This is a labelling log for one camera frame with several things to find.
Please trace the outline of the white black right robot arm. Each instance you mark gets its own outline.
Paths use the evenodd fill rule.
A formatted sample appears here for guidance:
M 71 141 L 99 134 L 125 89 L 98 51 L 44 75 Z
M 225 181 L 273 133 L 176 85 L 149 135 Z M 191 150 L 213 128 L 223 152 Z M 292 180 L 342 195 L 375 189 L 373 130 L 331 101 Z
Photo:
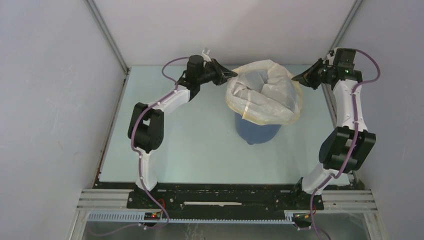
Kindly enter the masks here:
M 359 49 L 334 48 L 326 58 L 292 77 L 314 90 L 321 84 L 329 85 L 336 103 L 336 126 L 320 147 L 319 164 L 299 180 L 300 190 L 290 196 L 297 209 L 308 206 L 310 195 L 321 194 L 330 180 L 359 170 L 376 143 L 376 135 L 368 130 L 362 114 L 361 90 L 366 81 L 355 69 L 357 53 L 369 56 Z

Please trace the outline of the translucent yellowish plastic trash bag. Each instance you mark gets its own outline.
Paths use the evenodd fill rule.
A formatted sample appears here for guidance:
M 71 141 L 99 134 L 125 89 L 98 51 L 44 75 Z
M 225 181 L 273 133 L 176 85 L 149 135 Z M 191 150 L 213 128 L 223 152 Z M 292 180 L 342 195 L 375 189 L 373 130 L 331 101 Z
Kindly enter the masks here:
M 289 70 L 268 59 L 233 70 L 237 76 L 227 82 L 228 107 L 251 123 L 290 125 L 301 116 L 303 91 Z

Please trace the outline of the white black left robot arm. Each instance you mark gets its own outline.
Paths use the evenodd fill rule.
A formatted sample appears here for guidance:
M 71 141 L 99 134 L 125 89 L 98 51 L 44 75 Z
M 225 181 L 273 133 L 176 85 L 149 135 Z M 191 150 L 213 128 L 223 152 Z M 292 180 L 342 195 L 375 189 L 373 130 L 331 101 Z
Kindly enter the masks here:
M 204 53 L 184 60 L 187 61 L 186 69 L 179 79 L 171 79 L 171 91 L 151 103 L 137 103 L 131 115 L 127 134 L 131 150 L 138 158 L 135 184 L 143 189 L 138 201 L 145 208 L 153 208 L 158 202 L 158 194 L 152 191 L 158 183 L 153 169 L 153 153 L 164 140 L 165 116 L 190 102 L 199 93 L 201 85 L 212 82 L 221 86 L 238 75 Z

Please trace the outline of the blue plastic trash bin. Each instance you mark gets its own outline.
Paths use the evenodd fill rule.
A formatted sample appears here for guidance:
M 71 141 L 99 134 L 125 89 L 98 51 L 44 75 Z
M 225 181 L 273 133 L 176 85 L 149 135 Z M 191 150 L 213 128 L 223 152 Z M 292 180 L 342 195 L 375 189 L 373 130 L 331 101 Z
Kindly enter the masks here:
M 279 124 L 258 125 L 242 119 L 242 116 L 236 112 L 234 113 L 234 126 L 237 134 L 249 145 L 269 142 L 282 127 Z

